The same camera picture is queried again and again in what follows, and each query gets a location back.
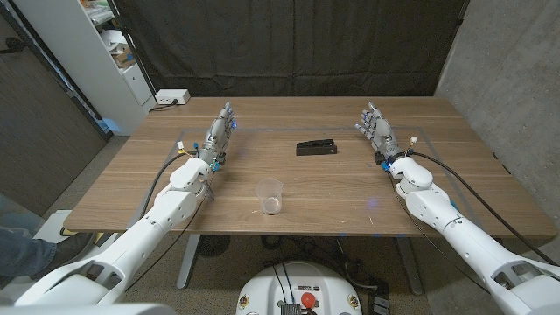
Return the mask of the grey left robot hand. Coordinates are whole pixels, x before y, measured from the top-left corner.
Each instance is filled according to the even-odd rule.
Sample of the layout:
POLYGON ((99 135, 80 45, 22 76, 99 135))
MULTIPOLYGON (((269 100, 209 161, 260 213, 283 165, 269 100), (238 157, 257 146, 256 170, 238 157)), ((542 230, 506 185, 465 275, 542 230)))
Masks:
POLYGON ((198 158, 209 165, 224 165, 229 138, 236 127, 234 111, 227 101, 207 130, 204 142, 199 148, 198 158))

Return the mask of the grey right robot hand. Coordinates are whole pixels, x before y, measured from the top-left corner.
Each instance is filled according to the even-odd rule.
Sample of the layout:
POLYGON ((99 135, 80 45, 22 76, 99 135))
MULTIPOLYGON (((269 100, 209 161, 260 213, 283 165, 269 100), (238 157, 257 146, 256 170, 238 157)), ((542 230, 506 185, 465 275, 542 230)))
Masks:
POLYGON ((360 123, 356 123, 354 127, 370 141, 374 149, 374 160, 378 165, 394 161, 403 155, 389 121, 372 101, 362 110, 360 123))

